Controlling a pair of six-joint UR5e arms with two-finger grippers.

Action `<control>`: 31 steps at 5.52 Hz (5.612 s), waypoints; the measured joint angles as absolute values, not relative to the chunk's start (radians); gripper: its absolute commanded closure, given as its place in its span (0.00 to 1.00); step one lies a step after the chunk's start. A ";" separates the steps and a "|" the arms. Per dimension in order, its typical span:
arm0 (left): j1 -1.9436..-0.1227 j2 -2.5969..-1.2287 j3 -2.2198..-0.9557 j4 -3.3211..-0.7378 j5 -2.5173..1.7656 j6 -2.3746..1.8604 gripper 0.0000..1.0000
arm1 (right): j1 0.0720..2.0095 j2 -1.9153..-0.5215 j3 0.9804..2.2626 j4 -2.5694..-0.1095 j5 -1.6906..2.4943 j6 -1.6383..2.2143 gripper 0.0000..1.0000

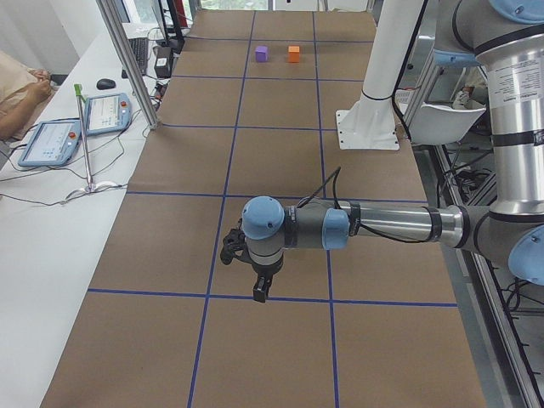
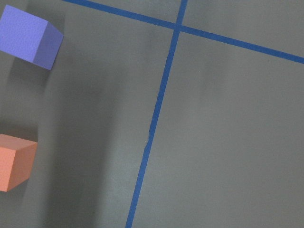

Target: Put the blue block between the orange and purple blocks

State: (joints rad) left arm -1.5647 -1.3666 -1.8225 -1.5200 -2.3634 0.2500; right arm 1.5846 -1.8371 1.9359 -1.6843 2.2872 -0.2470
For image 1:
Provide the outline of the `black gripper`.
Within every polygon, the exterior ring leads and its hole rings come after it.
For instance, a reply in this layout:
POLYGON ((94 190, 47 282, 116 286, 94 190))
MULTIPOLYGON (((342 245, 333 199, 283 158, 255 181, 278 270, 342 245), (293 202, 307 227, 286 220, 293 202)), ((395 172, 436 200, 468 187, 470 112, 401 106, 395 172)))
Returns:
POLYGON ((257 274, 257 281, 252 289, 253 300, 259 303, 265 303, 269 296, 269 280, 278 273, 283 267, 284 258, 279 258, 276 262, 269 265, 262 265, 252 261, 252 268, 257 274))

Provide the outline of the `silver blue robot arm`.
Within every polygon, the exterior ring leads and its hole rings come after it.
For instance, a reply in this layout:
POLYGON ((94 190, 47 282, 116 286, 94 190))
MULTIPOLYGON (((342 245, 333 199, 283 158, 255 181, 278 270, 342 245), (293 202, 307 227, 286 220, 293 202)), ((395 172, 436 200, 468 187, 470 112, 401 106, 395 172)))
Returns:
POLYGON ((433 51, 440 65, 485 69, 496 200, 488 207, 380 207, 311 195, 283 207, 268 196, 252 198, 220 257, 252 266, 256 301, 267 299, 287 248, 341 249, 357 235, 439 241, 543 282, 543 4, 442 1, 433 51))

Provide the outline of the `person's forearm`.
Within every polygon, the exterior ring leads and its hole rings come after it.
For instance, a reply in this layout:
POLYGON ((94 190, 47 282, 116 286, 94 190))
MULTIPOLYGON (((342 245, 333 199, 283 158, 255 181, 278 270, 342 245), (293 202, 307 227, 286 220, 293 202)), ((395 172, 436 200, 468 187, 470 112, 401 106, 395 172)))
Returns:
POLYGON ((27 94, 7 115, 2 116, 0 122, 1 140, 10 139, 20 131, 31 118, 36 106, 35 98, 27 94))

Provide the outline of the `person's hand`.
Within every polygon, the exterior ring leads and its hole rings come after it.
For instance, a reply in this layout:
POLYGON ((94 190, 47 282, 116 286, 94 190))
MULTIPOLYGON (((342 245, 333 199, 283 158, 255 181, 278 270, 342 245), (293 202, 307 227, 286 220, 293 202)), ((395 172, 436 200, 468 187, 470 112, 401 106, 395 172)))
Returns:
POLYGON ((50 85, 50 81, 40 81, 30 83, 26 87, 26 91, 26 97, 34 104, 39 104, 50 96, 50 94, 52 93, 52 88, 50 85))

